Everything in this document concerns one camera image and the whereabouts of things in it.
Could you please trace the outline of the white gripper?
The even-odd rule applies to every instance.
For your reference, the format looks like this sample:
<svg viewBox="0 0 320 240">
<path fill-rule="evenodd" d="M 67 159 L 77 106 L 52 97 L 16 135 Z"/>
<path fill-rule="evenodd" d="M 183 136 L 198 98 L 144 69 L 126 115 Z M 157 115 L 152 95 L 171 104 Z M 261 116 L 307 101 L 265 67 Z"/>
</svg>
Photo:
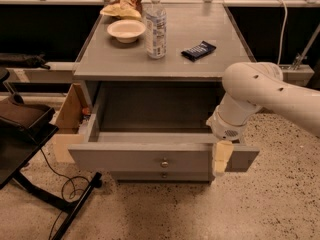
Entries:
<svg viewBox="0 0 320 240">
<path fill-rule="evenodd" d="M 261 109 L 261 106 L 235 100 L 226 93 L 213 114 L 207 119 L 206 125 L 211 128 L 213 135 L 221 140 L 213 145 L 212 150 L 212 170 L 215 177 L 225 173 L 234 150 L 231 141 L 241 138 L 248 119 Z"/>
</svg>

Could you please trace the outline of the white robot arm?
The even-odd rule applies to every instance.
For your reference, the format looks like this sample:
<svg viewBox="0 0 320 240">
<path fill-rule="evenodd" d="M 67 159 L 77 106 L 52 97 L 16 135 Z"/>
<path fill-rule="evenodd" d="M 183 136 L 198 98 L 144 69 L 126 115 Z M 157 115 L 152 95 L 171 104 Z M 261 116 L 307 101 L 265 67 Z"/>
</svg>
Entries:
<svg viewBox="0 0 320 240">
<path fill-rule="evenodd" d="M 248 119 L 263 108 L 320 137 L 320 92 L 283 81 L 281 68 L 270 62 L 238 62 L 222 77 L 225 94 L 206 125 L 216 141 L 212 169 L 225 173 Z"/>
</svg>

